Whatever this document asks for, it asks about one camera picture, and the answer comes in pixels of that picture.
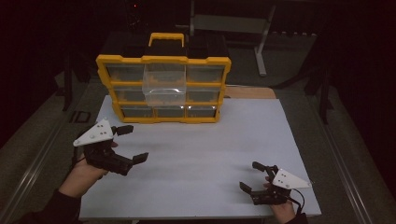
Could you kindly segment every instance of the white table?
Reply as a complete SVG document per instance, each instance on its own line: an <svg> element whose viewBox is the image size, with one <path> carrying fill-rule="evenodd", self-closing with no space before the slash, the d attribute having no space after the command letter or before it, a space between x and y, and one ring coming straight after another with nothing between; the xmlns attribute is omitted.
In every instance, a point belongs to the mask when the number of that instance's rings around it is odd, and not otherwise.
<svg viewBox="0 0 396 224"><path fill-rule="evenodd" d="M127 176L108 174L82 198L81 218L267 217L267 205L253 205L242 181L262 189L265 173L253 161L277 165L309 180L285 113L277 99L224 99L218 123L133 124L116 136L121 156L148 152L148 160ZM107 96L98 120L122 126ZM304 212L320 215L313 189L300 189ZM301 202L301 196L291 196Z"/></svg>

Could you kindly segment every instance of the gray floor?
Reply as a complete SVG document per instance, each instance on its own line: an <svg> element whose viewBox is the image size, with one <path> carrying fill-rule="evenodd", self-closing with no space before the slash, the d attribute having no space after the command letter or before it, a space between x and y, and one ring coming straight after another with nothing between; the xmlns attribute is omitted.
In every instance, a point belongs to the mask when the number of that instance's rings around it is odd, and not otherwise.
<svg viewBox="0 0 396 224"><path fill-rule="evenodd" d="M314 37L270 35L263 52L268 77L260 77L253 49L231 48L232 71L227 84L270 86L297 74ZM396 203L364 145L359 132L331 89L328 125L318 118L316 96L305 96L306 80L276 90L290 123L305 168L314 182L322 215L310 223L395 223ZM51 96L0 150L0 222L40 210L69 168L77 133L95 122L106 95L97 77L74 83L74 103L63 112L64 99ZM91 112L89 123L68 122L73 111ZM141 221L175 223L175 221ZM90 223L131 223L93 220ZM190 223L261 223L260 220L195 220ZM265 223L276 223L266 218Z"/></svg>

